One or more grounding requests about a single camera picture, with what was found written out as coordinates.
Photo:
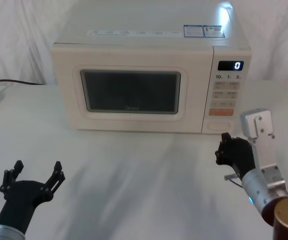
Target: metal bracket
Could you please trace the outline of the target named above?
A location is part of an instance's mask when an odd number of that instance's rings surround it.
[[[232,180],[232,179],[237,179],[238,178],[238,175],[237,174],[229,174],[229,175],[225,175],[224,176],[224,180],[225,181],[229,181],[229,180]]]
[[[268,189],[285,189],[285,180],[277,166],[275,135],[270,110],[259,108],[240,116],[244,135],[252,145],[255,166],[262,172]]]

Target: blue sticker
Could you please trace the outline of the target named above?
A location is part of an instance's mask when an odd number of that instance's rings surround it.
[[[204,38],[203,25],[184,25],[185,38]]]
[[[221,25],[203,25],[203,32],[205,38],[225,38],[225,34]]]

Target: black cable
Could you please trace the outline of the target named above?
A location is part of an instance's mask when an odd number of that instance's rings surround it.
[[[232,179],[229,179],[229,181],[230,181],[231,183],[235,184],[236,186],[238,186],[238,187],[240,187],[240,188],[243,188],[242,185],[240,185],[240,184],[234,182]]]
[[[11,80],[11,79],[0,79],[1,82],[12,82],[12,83],[19,83],[19,84],[27,84],[27,85],[44,85],[41,83],[35,83],[35,82],[28,82],[28,81],[19,81],[19,80]]]

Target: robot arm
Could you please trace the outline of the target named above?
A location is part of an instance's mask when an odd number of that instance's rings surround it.
[[[244,112],[241,124],[248,141],[223,133],[216,162],[233,167],[258,212],[273,226],[274,208],[288,198],[288,192],[276,163],[271,113],[267,109]]]
[[[17,161],[14,169],[4,173],[0,191],[4,194],[6,203],[0,213],[0,240],[25,240],[25,233],[36,207],[51,201],[65,180],[59,161],[46,183],[16,181],[23,168],[23,163]]]
[[[215,152],[218,165],[231,166],[262,218],[273,226],[274,240],[288,240],[288,192],[278,169],[271,113],[256,109],[240,116],[247,140],[222,134]]]

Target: microwave control panel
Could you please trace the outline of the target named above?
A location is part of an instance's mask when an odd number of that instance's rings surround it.
[[[203,133],[231,130],[239,116],[241,93],[250,63],[250,50],[221,51],[214,47]]]

